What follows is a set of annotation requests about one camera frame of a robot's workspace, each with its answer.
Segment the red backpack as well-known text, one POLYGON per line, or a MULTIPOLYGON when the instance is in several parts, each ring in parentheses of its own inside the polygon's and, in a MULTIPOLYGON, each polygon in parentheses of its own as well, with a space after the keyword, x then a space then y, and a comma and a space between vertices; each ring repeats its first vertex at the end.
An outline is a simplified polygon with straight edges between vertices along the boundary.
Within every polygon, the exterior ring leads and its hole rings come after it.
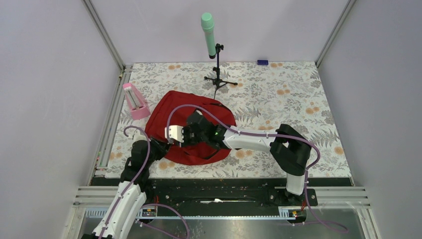
MULTIPOLYGON (((165 137, 165 127, 171 111, 180 105, 200 106, 226 125, 236 125, 235 118, 231 110, 221 102, 212 98, 198 96, 195 94, 183 93, 178 91, 169 91, 155 107, 146 127, 145 132, 161 142, 167 142, 165 137)), ((225 159, 230 149, 214 149, 204 142, 194 146, 178 147, 171 146, 165 158, 175 163, 184 165, 205 165, 225 159)))

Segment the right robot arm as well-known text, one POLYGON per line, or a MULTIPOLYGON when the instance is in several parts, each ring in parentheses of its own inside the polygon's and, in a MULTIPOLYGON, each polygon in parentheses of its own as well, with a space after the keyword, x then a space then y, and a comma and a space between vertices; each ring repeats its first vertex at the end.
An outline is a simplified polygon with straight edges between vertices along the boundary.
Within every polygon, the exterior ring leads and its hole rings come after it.
POLYGON ((270 154, 286 173, 286 188, 282 200, 287 205, 304 207, 307 200, 308 160, 316 146, 288 124, 272 130, 247 130, 222 122, 212 123, 199 111, 187 119, 186 126, 176 130, 182 147, 205 143, 216 150, 248 149, 270 154))

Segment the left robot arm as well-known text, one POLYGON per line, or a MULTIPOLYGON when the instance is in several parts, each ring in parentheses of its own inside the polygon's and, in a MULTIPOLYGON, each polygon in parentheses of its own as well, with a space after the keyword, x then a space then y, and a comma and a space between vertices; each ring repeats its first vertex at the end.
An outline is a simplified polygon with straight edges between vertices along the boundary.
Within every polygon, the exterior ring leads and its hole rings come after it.
POLYGON ((162 159, 170 147, 171 144, 154 138, 132 144, 111 205, 93 232, 82 235, 83 239, 127 238, 141 206, 154 200, 149 167, 154 161, 162 159))

